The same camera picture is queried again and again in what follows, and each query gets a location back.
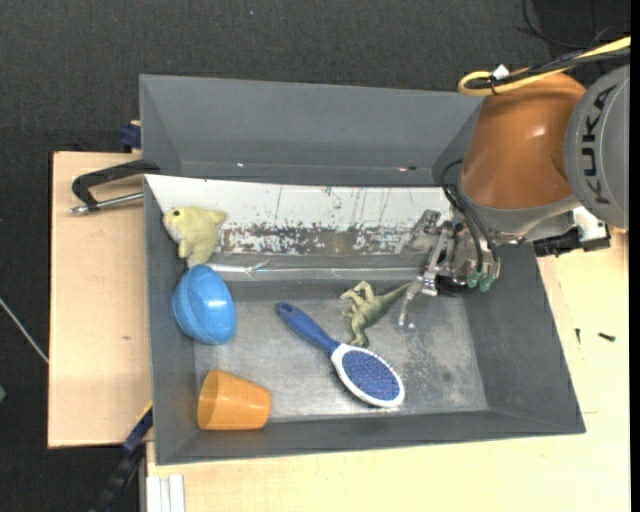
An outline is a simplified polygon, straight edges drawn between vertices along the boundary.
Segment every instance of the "green dinosaur toy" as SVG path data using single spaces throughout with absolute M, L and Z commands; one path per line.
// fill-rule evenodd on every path
M 364 330 L 380 320 L 408 286 L 409 283 L 403 284 L 389 293 L 377 296 L 373 292 L 371 285 L 366 281 L 362 281 L 351 290 L 347 290 L 340 295 L 341 299 L 351 299 L 353 301 L 351 310 L 342 313 L 343 316 L 351 318 L 351 330 L 355 337 L 349 343 L 356 347 L 368 347 L 369 338 L 367 338 Z M 364 292 L 364 298 L 360 295 L 361 291 Z
M 218 240 L 218 225 L 227 218 L 225 212 L 205 210 L 198 206 L 172 208 L 162 223 L 178 244 L 178 257 L 187 258 L 189 268 L 206 263 Z

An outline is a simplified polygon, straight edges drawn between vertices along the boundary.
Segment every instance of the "stuffed animal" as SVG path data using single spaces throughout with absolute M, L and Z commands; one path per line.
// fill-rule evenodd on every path
M 227 214 L 219 210 L 205 210 L 198 206 L 172 208 L 164 214 L 162 223 L 178 244 L 178 257 L 187 259 L 189 268 L 206 263 L 218 240 L 218 225 Z

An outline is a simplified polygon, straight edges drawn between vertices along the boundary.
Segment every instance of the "black cable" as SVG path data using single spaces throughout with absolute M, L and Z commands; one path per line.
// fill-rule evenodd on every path
M 445 182 L 445 178 L 447 176 L 447 173 L 455 166 L 458 164 L 461 164 L 463 162 L 462 159 L 458 159 L 455 160 L 454 162 L 451 162 L 449 165 L 447 165 L 447 167 L 445 167 L 445 169 L 442 171 L 442 174 L 440 175 L 440 185 L 442 186 L 443 190 L 444 190 L 444 194 L 447 197 L 447 199 L 449 200 L 449 202 L 451 202 L 451 204 L 457 208 L 460 213 L 462 213 L 462 215 L 464 216 L 465 220 L 467 221 L 467 225 L 469 226 L 469 232 L 471 233 L 471 236 L 474 238 L 474 243 L 476 242 L 476 238 L 477 235 L 474 233 L 474 229 L 472 224 L 475 224 L 475 226 L 478 228 L 478 230 L 480 230 L 480 232 L 482 233 L 482 236 L 484 237 L 484 239 L 487 241 L 487 246 L 489 247 L 489 250 L 491 251 L 491 254 L 493 256 L 494 261 L 497 260 L 497 249 L 496 249 L 496 245 L 493 242 L 493 240 L 491 239 L 491 237 L 489 236 L 488 231 L 485 229 L 484 225 L 482 224 L 482 222 L 480 222 L 480 219 L 478 219 L 478 216 L 475 214 L 475 212 L 471 209 L 471 207 L 460 197 L 458 190 L 456 188 L 456 185 L 453 183 L 446 183 Z M 480 247 L 480 243 L 479 241 L 477 241 L 476 244 L 476 250 L 479 251 L 479 262 L 482 261 L 482 251 L 479 250 Z
M 466 284 L 456 283 L 448 276 L 436 276 L 436 286 L 438 290 L 449 297 L 459 297 L 460 295 L 469 295 L 478 288 L 469 288 Z
M 107 485 L 89 512 L 111 512 L 116 502 L 137 474 L 144 456 L 144 445 L 137 446 L 133 452 L 122 457 L 109 478 Z
M 476 232 L 476 227 L 474 226 L 474 222 L 472 221 L 472 219 L 469 218 L 469 210 L 468 207 L 465 206 L 464 202 L 461 201 L 459 195 L 458 195 L 458 191 L 456 189 L 456 186 L 454 183 L 446 183 L 446 177 L 447 174 L 449 173 L 449 171 L 455 167 L 456 165 L 459 165 L 463 162 L 462 159 L 458 159 L 455 160 L 453 162 L 451 162 L 449 165 L 447 165 L 444 170 L 442 171 L 442 174 L 440 175 L 440 185 L 442 186 L 442 190 L 444 191 L 444 195 L 446 196 L 446 198 L 449 200 L 449 202 L 453 205 L 453 207 L 458 210 L 462 216 L 465 219 L 465 222 L 467 224 L 467 227 L 469 228 L 469 233 L 471 234 L 471 238 L 473 240 L 473 244 L 475 246 L 475 250 L 476 250 L 476 257 L 478 259 L 478 270 L 481 271 L 483 266 L 484 266 L 484 254 L 482 252 L 482 245 L 480 244 L 480 237 L 478 236 L 478 233 Z M 486 231 L 484 231 L 484 228 L 480 229 L 481 232 L 483 232 L 483 236 L 484 233 L 486 233 Z M 492 242 L 489 239 L 488 235 L 485 236 L 485 239 L 487 241 L 487 245 L 490 245 Z M 453 283 L 453 281 L 451 281 L 451 283 L 447 283 L 446 280 L 441 280 L 441 289 L 446 290 L 449 294 L 460 294 L 461 292 L 458 290 L 458 285 L 456 283 Z M 468 289 L 469 291 L 473 291 L 475 290 L 475 288 L 468 288 L 465 285 L 465 289 Z
M 594 34 L 598 34 L 598 22 L 596 21 L 596 3 L 589 0 L 589 14 L 591 14 L 591 30 Z
M 589 64 L 595 62 L 602 62 L 607 59 L 614 59 L 618 57 L 626 57 L 631 54 L 630 48 L 623 48 L 620 50 L 602 53 L 598 55 L 589 55 L 587 57 L 580 57 L 584 52 L 571 52 L 569 54 L 561 55 L 553 59 L 550 62 L 545 62 L 543 64 L 536 64 L 535 66 L 528 67 L 521 71 L 516 71 L 514 73 L 510 73 L 503 78 L 496 78 L 492 76 L 491 78 L 479 78 L 477 80 L 470 80 L 465 84 L 465 88 L 473 89 L 473 90 L 482 90 L 495 88 L 502 85 L 508 85 L 512 83 L 516 83 L 525 78 L 539 75 L 542 73 L 548 73 L 550 71 L 554 71 L 562 68 L 571 68 L 578 66 L 580 64 Z
M 628 20 L 618 20 L 618 21 L 614 21 L 613 23 L 610 23 L 609 25 L 607 25 L 606 27 L 604 27 L 602 30 L 600 30 L 599 32 L 596 33 L 595 36 L 593 36 L 593 39 L 591 40 L 591 42 L 589 43 L 589 48 L 593 48 L 595 46 L 600 46 L 602 44 L 602 36 L 604 34 L 606 34 L 609 30 L 611 30 L 613 27 L 617 26 L 617 25 L 621 25 L 622 26 L 622 30 L 619 31 L 619 34 L 630 34 L 631 33 L 631 23 L 629 23 Z M 629 30 L 624 30 L 624 28 L 626 27 L 626 25 L 629 26 Z M 615 41 L 616 39 L 620 39 L 620 37 L 613 37 L 612 39 L 607 39 L 607 41 Z
M 525 32 L 527 34 L 535 36 L 538 39 L 541 39 L 542 41 L 546 41 L 547 43 L 555 44 L 555 45 L 558 45 L 558 46 L 564 46 L 565 48 L 585 49 L 584 46 L 580 46 L 580 45 L 572 44 L 572 43 L 566 43 L 564 41 L 558 41 L 556 39 L 552 39 L 552 38 L 544 35 L 536 27 L 534 27 L 533 23 L 531 22 L 531 19 L 529 18 L 529 10 L 527 9 L 527 0 L 522 0 L 522 17 L 524 18 L 524 22 L 526 23 L 527 27 L 526 28 L 524 28 L 524 27 L 516 27 L 517 30 L 520 30 L 522 32 Z

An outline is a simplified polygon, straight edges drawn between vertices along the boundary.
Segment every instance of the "blue plastic egg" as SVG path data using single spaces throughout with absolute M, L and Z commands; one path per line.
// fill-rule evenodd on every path
M 172 306 L 180 329 L 203 343 L 225 343 L 236 329 L 229 289 L 207 265 L 196 265 L 182 276 L 173 293 Z

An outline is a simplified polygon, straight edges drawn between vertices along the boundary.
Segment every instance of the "wire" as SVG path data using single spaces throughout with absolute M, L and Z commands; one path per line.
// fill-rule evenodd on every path
M 125 454 L 120 459 L 106 487 L 96 499 L 96 503 L 89 509 L 89 512 L 112 512 L 114 510 L 113 506 L 138 474 L 138 468 L 142 464 L 144 453 L 144 445 L 139 445 L 133 452 Z
M 469 233 L 471 233 L 471 238 L 473 239 L 473 244 L 474 244 L 475 249 L 476 249 L 476 257 L 478 258 L 478 269 L 482 269 L 482 267 L 484 265 L 484 255 L 482 253 L 482 246 L 480 244 L 480 238 L 478 237 L 478 233 L 476 232 L 475 227 L 473 226 L 472 219 L 469 218 L 469 215 L 468 215 L 469 210 L 468 210 L 467 207 L 465 207 L 464 203 L 461 201 L 461 199 L 460 199 L 460 197 L 458 195 L 458 191 L 456 189 L 455 184 L 446 183 L 446 177 L 447 177 L 447 174 L 449 173 L 449 171 L 451 169 L 453 169 L 453 167 L 455 167 L 456 165 L 461 164 L 462 162 L 463 162 L 462 159 L 458 159 L 458 160 L 455 160 L 455 161 L 451 162 L 449 165 L 447 165 L 444 168 L 444 170 L 442 171 L 442 174 L 440 175 L 440 185 L 442 186 L 442 190 L 444 191 L 444 195 L 447 197 L 449 202 L 464 217 L 464 219 L 465 219 L 465 221 L 467 223 L 467 226 L 469 227 Z M 485 236 L 485 238 L 487 240 L 487 244 L 489 244 L 490 240 L 489 240 L 488 236 Z
M 437 286 L 440 292 L 449 297 L 469 295 L 478 289 L 477 287 L 469 288 L 466 284 L 456 283 L 452 278 L 441 275 L 437 276 Z
M 538 39 L 542 39 L 547 43 L 556 44 L 558 46 L 564 46 L 566 48 L 580 48 L 584 49 L 584 46 L 580 46 L 577 44 L 565 43 L 563 41 L 558 41 L 557 39 L 551 39 L 550 37 L 544 35 L 540 30 L 538 30 L 533 23 L 531 22 L 531 18 L 529 18 L 529 10 L 527 9 L 527 0 L 522 0 L 522 17 L 524 18 L 524 22 L 527 24 L 527 27 L 516 27 L 517 30 L 521 30 L 526 32 L 527 34 L 531 34 Z
M 621 28 L 621 30 L 617 31 L 620 34 L 625 34 L 625 33 L 631 32 L 631 23 L 629 23 L 628 20 L 614 21 L 613 23 L 610 23 L 609 25 L 604 27 L 602 30 L 600 30 L 598 33 L 596 33 L 595 36 L 593 36 L 593 39 L 589 42 L 588 48 L 591 48 L 596 43 L 597 44 L 602 44 L 602 36 L 605 35 L 611 29 L 613 29 L 614 27 L 618 27 L 618 26 L 620 26 L 620 28 Z
M 489 247 L 489 250 L 491 251 L 491 255 L 493 256 L 494 261 L 497 260 L 498 259 L 498 254 L 497 254 L 496 244 L 494 243 L 492 238 L 489 236 L 489 232 L 486 230 L 484 225 L 480 222 L 480 219 L 478 219 L 478 216 L 473 211 L 473 209 L 469 207 L 469 205 L 466 203 L 466 201 L 464 201 L 464 199 L 462 199 L 461 197 L 458 197 L 458 202 L 462 204 L 462 206 L 464 207 L 465 212 L 467 213 L 467 215 L 469 217 L 471 217 L 471 220 L 477 226 L 477 228 L 480 230 L 480 232 L 482 233 L 482 236 L 484 237 L 484 239 L 487 241 L 487 246 Z
M 22 323 L 20 323 L 20 320 L 18 320 L 18 317 L 13 314 L 13 311 L 11 311 L 11 309 L 9 309 L 9 306 L 7 306 L 7 303 L 4 300 L 2 300 L 2 297 L 0 297 L 0 306 L 3 307 L 3 309 L 9 315 L 9 317 L 15 322 L 15 324 L 18 326 L 18 329 L 20 329 L 22 334 L 24 334 L 24 337 L 27 338 L 27 341 L 31 344 L 31 346 L 38 353 L 38 355 L 42 358 L 42 360 L 45 363 L 49 364 L 49 358 L 47 357 L 47 355 L 40 348 L 40 346 L 36 343 L 36 341 L 31 337 L 31 335 L 27 332 L 27 330 L 24 328 Z
M 567 71 L 578 64 L 626 55 L 628 53 L 626 49 L 630 47 L 631 36 L 623 37 L 593 50 L 572 52 L 549 63 L 518 70 L 502 78 L 496 78 L 490 71 L 474 71 L 458 82 L 458 92 L 466 96 L 489 96 L 513 91 L 524 85 Z M 481 84 L 473 85 L 474 81 L 481 81 Z

